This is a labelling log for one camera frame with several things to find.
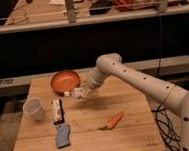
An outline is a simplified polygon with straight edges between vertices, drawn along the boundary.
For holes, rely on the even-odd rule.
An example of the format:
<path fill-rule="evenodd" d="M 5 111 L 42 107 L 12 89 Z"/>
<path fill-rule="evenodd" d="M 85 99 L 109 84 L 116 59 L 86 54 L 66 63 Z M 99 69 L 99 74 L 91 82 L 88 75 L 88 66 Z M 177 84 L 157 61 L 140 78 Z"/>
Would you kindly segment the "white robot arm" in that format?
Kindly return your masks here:
<path fill-rule="evenodd" d="M 96 66 L 85 79 L 83 97 L 92 95 L 111 75 L 138 89 L 181 118 L 180 151 L 189 151 L 189 90 L 126 67 L 120 55 L 109 53 L 96 59 Z"/>

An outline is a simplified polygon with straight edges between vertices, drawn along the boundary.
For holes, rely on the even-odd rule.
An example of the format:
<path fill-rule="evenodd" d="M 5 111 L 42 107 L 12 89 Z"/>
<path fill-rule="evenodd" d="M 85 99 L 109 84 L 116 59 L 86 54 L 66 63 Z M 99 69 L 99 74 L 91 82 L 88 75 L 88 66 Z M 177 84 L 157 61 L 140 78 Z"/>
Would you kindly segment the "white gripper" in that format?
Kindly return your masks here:
<path fill-rule="evenodd" d="M 81 87 L 88 87 L 90 89 L 96 89 L 99 87 L 99 83 L 97 80 L 95 80 L 95 74 L 92 71 L 89 71 L 86 75 L 86 79 L 83 79 L 83 81 L 80 84 Z M 85 91 L 83 92 L 79 98 L 86 99 L 90 97 L 91 91 Z"/>

